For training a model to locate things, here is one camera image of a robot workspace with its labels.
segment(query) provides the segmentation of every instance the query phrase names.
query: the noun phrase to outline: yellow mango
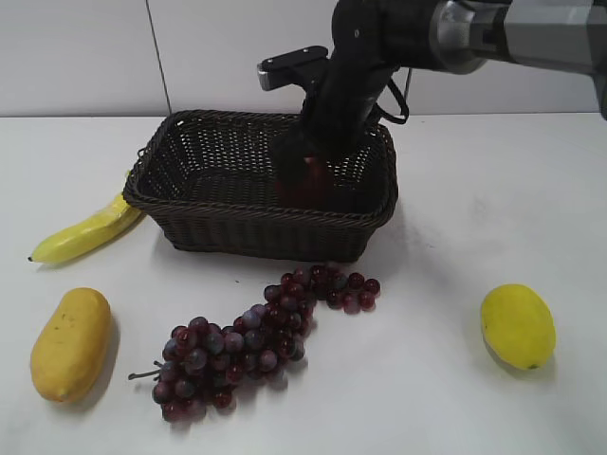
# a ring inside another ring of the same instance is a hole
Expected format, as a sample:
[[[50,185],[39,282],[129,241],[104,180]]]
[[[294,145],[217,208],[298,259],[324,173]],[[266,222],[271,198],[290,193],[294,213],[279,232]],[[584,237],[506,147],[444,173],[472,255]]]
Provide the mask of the yellow mango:
[[[101,372],[112,326],[105,297],[77,288],[64,295],[31,352],[31,380],[45,399],[73,403]]]

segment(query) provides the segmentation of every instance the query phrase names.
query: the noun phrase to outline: banana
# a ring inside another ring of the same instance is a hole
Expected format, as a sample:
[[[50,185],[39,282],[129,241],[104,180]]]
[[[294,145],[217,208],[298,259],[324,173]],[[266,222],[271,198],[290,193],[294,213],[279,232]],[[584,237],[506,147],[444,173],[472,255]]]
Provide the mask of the banana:
[[[129,206],[121,193],[107,207],[78,225],[44,239],[28,259],[34,263],[58,264],[77,258],[120,235],[140,215],[140,210]]]

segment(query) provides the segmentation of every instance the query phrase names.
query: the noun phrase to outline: wicker basket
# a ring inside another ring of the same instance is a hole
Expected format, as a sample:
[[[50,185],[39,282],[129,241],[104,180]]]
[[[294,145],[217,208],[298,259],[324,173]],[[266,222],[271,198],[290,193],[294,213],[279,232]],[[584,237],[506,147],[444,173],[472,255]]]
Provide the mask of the wicker basket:
[[[268,143],[297,116],[184,111],[167,117],[131,171],[126,201],[177,249],[354,262],[395,209],[395,151],[383,126],[333,167],[331,211],[280,207]]]

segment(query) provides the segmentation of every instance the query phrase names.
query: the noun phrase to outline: grape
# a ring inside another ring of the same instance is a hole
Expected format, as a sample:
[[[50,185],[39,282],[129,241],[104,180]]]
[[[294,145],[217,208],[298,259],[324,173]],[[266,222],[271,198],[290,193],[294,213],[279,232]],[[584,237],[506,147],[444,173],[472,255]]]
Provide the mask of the grape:
[[[252,351],[262,349],[264,346],[264,336],[258,330],[249,330],[245,333],[245,344]]]
[[[329,274],[322,265],[312,265],[312,267],[310,267],[310,273],[312,274],[312,280],[314,280],[314,282],[327,283],[329,279]]]
[[[283,337],[277,344],[278,354],[282,358],[291,358],[295,355],[297,346],[292,338]]]
[[[329,286],[325,282],[315,282],[312,284],[312,291],[318,300],[326,300],[326,294],[329,291]]]
[[[331,287],[337,291],[341,291],[346,288],[348,285],[348,277],[346,277],[342,273],[337,273],[333,275],[331,279]]]
[[[256,354],[247,353],[239,357],[238,363],[243,367],[245,372],[249,373],[257,368],[259,358]]]
[[[257,316],[259,316],[260,318],[263,318],[267,312],[266,306],[262,305],[261,303],[253,305],[250,309],[251,311],[257,313]]]
[[[194,368],[190,364],[186,364],[183,367],[183,370],[186,372],[188,376],[202,376],[205,372],[204,368]]]
[[[301,300],[301,299],[305,298],[304,287],[301,284],[298,284],[296,282],[292,282],[286,287],[286,293],[287,293],[287,295],[295,298],[296,300]]]
[[[219,327],[215,323],[211,323],[211,324],[209,324],[209,332],[221,334],[221,327]]]
[[[290,313],[286,323],[291,329],[297,330],[302,326],[302,317],[298,313]]]
[[[185,325],[177,325],[172,331],[171,331],[171,338],[177,338],[177,335],[179,335],[181,332],[183,332],[184,330],[186,330],[187,327]]]
[[[281,286],[267,286],[266,289],[264,289],[264,299],[266,299],[266,301],[276,300],[281,297],[281,293]]]
[[[207,364],[207,353],[200,348],[193,349],[186,355],[184,361],[192,370],[200,370]]]
[[[220,354],[211,357],[210,364],[214,370],[222,372],[227,369],[230,364],[230,355]]]
[[[335,305],[340,299],[340,291],[337,289],[329,289],[326,293],[326,302],[331,307],[331,305]]]
[[[235,332],[233,334],[227,334],[224,338],[224,342],[226,345],[226,352],[228,353],[239,353],[245,345],[243,336]]]
[[[297,310],[297,300],[293,296],[282,296],[281,306],[287,311],[295,311]]]
[[[212,403],[219,410],[227,408],[231,403],[231,392],[217,391],[212,397]]]
[[[348,285],[350,289],[357,291],[364,285],[364,277],[357,272],[352,273],[348,277]]]
[[[160,380],[163,382],[173,382],[179,377],[179,365],[171,360],[160,367]]]
[[[293,362],[299,362],[305,357],[305,349],[303,343],[296,343],[295,354],[291,356]]]
[[[206,318],[199,316],[198,318],[194,318],[190,321],[188,328],[194,330],[199,337],[202,337],[209,332],[209,322]]]
[[[360,311],[358,299],[351,293],[346,292],[341,296],[343,311],[348,315],[355,315]]]
[[[169,403],[173,399],[173,387],[166,382],[158,382],[152,389],[152,399],[159,405]]]
[[[248,329],[256,329],[262,323],[262,319],[257,313],[251,310],[247,310],[242,316],[245,327]]]
[[[265,350],[259,357],[259,369],[262,372],[269,372],[276,367],[278,363],[278,358],[276,354],[270,350]]]
[[[162,418],[167,422],[179,422],[186,418],[186,412],[181,403],[172,401],[162,405]]]
[[[245,370],[240,365],[230,365],[226,370],[226,379],[233,385],[238,384],[245,377]]]
[[[217,389],[226,387],[229,384],[226,374],[224,372],[216,372],[212,376],[212,385]]]
[[[186,379],[179,379],[175,382],[175,395],[179,398],[190,398],[196,392],[196,387]]]
[[[281,278],[281,286],[285,289],[288,285],[293,282],[293,274],[285,273]]]
[[[192,419],[202,419],[207,414],[207,405],[202,398],[193,398],[185,402],[185,412]]]
[[[375,306],[376,298],[372,292],[362,291],[359,294],[359,304],[362,311],[369,311]]]
[[[301,284],[302,286],[308,286],[310,284],[310,280],[312,275],[308,270],[304,270],[302,268],[298,268],[293,273],[293,281]]]
[[[218,355],[224,350],[224,338],[221,334],[216,334],[215,332],[209,333],[205,337],[205,348],[212,355]]]
[[[176,360],[178,358],[176,339],[171,338],[169,341],[167,341],[167,344],[164,345],[164,349],[162,350],[162,358],[165,360]]]
[[[286,323],[286,318],[288,316],[287,312],[282,308],[272,308],[267,313],[269,316],[270,322],[275,326],[282,326]]]
[[[196,345],[198,338],[194,330],[185,329],[179,332],[176,340],[179,348],[190,351]]]
[[[234,332],[242,335],[247,331],[247,327],[245,327],[245,322],[242,318],[238,317],[234,320]]]
[[[379,286],[379,281],[372,278],[371,280],[367,280],[366,282],[364,282],[362,288],[365,291],[370,292],[371,294],[376,296],[377,294],[379,294],[379,290],[381,287]]]

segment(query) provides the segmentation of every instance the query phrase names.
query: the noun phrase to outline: white tabletop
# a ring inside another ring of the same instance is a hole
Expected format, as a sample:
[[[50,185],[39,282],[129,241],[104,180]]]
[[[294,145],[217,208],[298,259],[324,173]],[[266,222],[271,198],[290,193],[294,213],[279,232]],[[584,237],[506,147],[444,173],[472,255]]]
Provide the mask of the white tabletop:
[[[171,428],[146,371],[171,328],[230,323],[294,264],[176,251],[145,219],[69,266],[26,257],[105,205],[159,118],[0,119],[0,453],[603,454],[607,450],[607,123],[598,115],[412,118],[391,130],[400,200],[353,269],[380,279],[372,314],[319,305],[307,368]],[[558,344],[513,373],[487,353],[484,295],[506,282],[551,307]],[[75,409],[38,396],[29,353],[70,288],[109,300],[120,345]]]

